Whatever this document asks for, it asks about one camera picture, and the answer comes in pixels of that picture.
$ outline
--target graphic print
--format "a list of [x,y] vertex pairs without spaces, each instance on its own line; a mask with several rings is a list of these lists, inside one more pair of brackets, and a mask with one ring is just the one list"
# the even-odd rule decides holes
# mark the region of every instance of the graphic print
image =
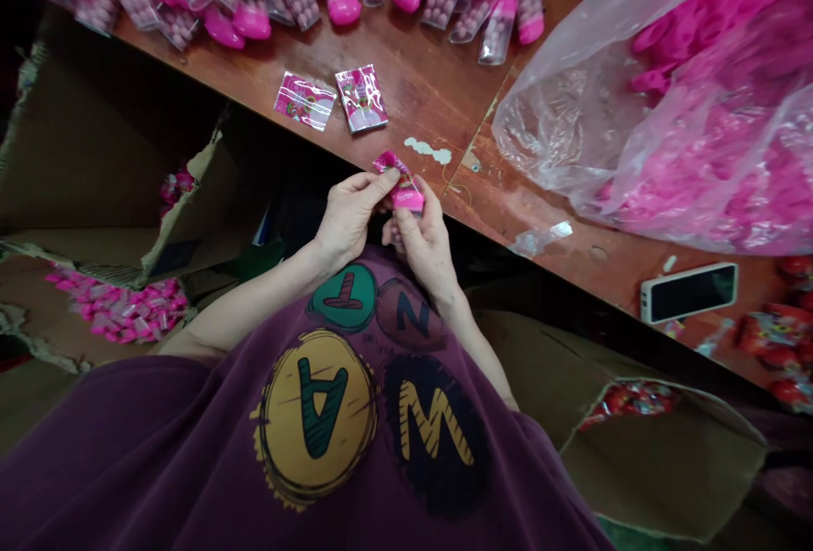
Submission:
[[373,273],[361,263],[352,263],[316,289],[307,311],[320,322],[358,333],[373,319],[375,292]]
[[460,519],[486,493],[491,453],[461,385],[428,355],[398,355],[384,370],[384,413],[395,459],[431,515]]
[[375,436],[374,398],[367,366],[327,329],[279,358],[250,418],[257,460],[285,507],[303,511],[351,477]]
[[446,347],[446,327],[411,284],[398,278],[379,289],[375,319],[395,344],[414,352],[437,352]]

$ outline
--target smartphone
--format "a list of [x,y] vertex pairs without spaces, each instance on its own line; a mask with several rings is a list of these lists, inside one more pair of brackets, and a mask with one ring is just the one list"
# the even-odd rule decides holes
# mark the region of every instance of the smartphone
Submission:
[[641,284],[641,319],[657,324],[730,306],[737,301],[738,266],[716,263],[646,280]]

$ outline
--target wooden table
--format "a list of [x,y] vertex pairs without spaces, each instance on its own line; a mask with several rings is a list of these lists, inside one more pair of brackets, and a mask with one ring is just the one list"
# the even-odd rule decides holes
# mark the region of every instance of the wooden table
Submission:
[[[581,1],[545,0],[546,32]],[[738,303],[691,317],[679,338],[690,348],[714,336],[726,319],[736,322],[787,291],[772,259],[718,256],[585,221],[573,215],[564,198],[541,190],[502,158],[491,121],[544,37],[524,49],[515,42],[504,65],[483,67],[477,64],[477,42],[453,46],[447,34],[422,27],[417,14],[405,15],[389,2],[365,8],[350,27],[333,26],[324,11],[323,20],[305,33],[274,25],[270,41],[249,42],[239,52],[202,36],[181,54],[158,33],[141,33],[127,19],[116,35],[359,168],[371,168],[382,151],[394,150],[432,185],[446,213],[502,245],[511,247],[529,230],[569,222],[572,234],[533,254],[533,261],[632,316],[639,314],[642,280],[665,269],[738,263]],[[385,129],[351,135],[338,102],[324,132],[274,111],[285,71],[335,88],[335,73],[371,63],[390,114]],[[720,338],[713,358],[767,385],[772,377],[731,348],[733,337],[729,331]]]

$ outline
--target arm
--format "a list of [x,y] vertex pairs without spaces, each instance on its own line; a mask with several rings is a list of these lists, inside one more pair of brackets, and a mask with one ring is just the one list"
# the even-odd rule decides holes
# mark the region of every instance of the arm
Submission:
[[401,234],[406,262],[429,292],[440,317],[491,382],[508,409],[519,411],[506,373],[491,344],[480,333],[468,300],[457,283],[455,268],[451,264],[449,233],[443,222],[440,200],[426,181],[421,177],[415,179],[425,200],[423,217],[418,221],[408,210],[395,210],[395,225],[392,220],[387,222],[382,242],[389,244],[393,233]]
[[360,173],[336,185],[316,238],[291,259],[220,297],[176,333],[158,354],[185,356],[209,366],[222,360],[267,318],[361,255],[373,210],[395,186],[398,171]]

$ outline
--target purple t-shirt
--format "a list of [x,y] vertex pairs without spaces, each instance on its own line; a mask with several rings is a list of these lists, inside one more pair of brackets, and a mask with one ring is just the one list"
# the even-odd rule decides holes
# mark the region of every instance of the purple t-shirt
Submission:
[[612,549],[539,425],[373,249],[213,370],[85,375],[0,499],[4,550]]

